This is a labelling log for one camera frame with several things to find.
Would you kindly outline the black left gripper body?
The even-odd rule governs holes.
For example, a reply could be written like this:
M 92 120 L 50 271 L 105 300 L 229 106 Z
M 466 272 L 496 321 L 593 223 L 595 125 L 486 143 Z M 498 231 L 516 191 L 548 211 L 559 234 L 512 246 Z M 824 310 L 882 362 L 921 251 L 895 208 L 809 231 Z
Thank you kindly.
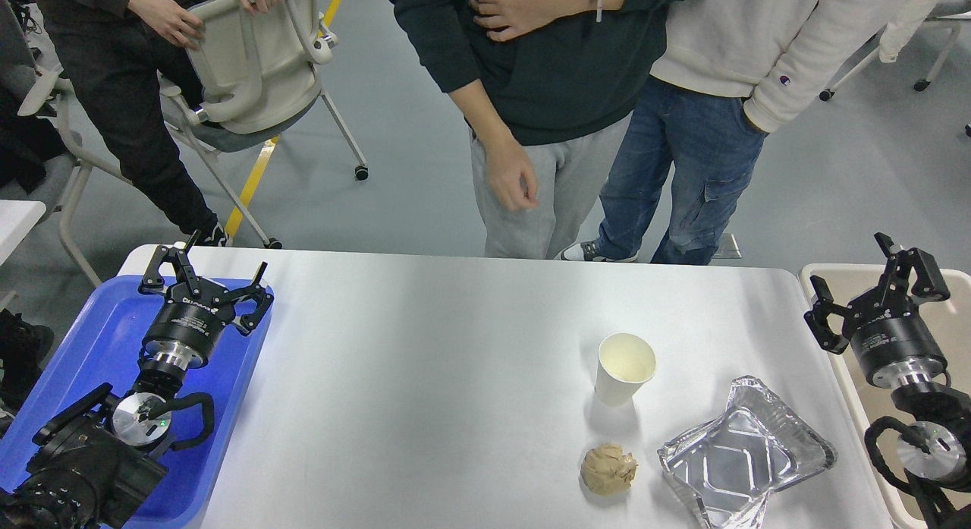
M 143 358 L 164 361 L 180 369 L 200 369 L 209 363 L 216 343 L 229 322 L 229 306 L 219 307 L 218 298 L 228 296 L 218 289 L 208 301 L 187 296 L 167 300 L 143 337 Z

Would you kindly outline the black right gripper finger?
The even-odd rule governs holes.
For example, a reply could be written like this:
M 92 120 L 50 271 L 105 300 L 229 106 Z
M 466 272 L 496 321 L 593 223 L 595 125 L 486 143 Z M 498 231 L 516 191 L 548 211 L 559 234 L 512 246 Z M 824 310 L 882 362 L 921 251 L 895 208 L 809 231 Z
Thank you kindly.
M 905 248 L 891 236 L 877 232 L 874 238 L 884 253 L 885 270 L 876 287 L 878 300 L 886 305 L 920 305 L 950 300 L 951 292 L 936 259 L 918 247 Z
M 818 342 L 819 347 L 832 354 L 843 354 L 847 347 L 852 348 L 854 355 L 867 355 L 868 352 L 863 348 L 860 339 L 854 338 L 861 328 L 863 318 L 857 313 L 863 313 L 860 305 L 869 296 L 869 290 L 851 298 L 843 305 L 836 304 L 825 278 L 821 276 L 810 276 L 812 286 L 812 306 L 804 314 L 804 320 L 810 328 L 812 336 Z M 843 319 L 844 327 L 840 333 L 836 333 L 829 324 L 829 317 L 838 315 Z

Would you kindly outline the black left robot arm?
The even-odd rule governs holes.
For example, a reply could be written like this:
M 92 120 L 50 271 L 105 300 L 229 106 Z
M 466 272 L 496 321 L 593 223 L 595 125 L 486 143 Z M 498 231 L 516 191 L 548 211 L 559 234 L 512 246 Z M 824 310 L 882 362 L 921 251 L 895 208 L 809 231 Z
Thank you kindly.
M 4 528 L 181 528 L 221 470 L 275 295 L 156 247 L 88 298 L 2 439 Z

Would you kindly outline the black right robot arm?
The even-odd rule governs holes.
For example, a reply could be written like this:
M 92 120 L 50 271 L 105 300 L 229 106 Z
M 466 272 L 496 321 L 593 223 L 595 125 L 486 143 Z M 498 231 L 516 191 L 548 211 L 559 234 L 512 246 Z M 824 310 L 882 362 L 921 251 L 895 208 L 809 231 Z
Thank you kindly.
M 885 268 L 875 287 L 836 304 L 825 278 L 810 276 L 812 306 L 804 319 L 821 349 L 853 350 L 870 385 L 888 389 L 905 423 L 881 416 L 863 434 L 872 466 L 895 489 L 912 496 L 929 528 L 967 528 L 969 508 L 956 508 L 946 491 L 969 491 L 969 396 L 937 383 L 949 363 L 920 315 L 927 302 L 951 293 L 930 253 L 905 248 L 878 232 Z

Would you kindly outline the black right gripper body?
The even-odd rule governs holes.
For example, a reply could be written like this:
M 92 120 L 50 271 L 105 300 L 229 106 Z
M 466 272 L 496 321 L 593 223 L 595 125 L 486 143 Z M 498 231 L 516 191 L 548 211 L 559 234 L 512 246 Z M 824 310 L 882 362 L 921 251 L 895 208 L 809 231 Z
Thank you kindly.
M 846 334 L 870 385 L 895 389 L 905 376 L 929 381 L 947 369 L 919 305 L 905 291 L 865 291 L 847 307 Z

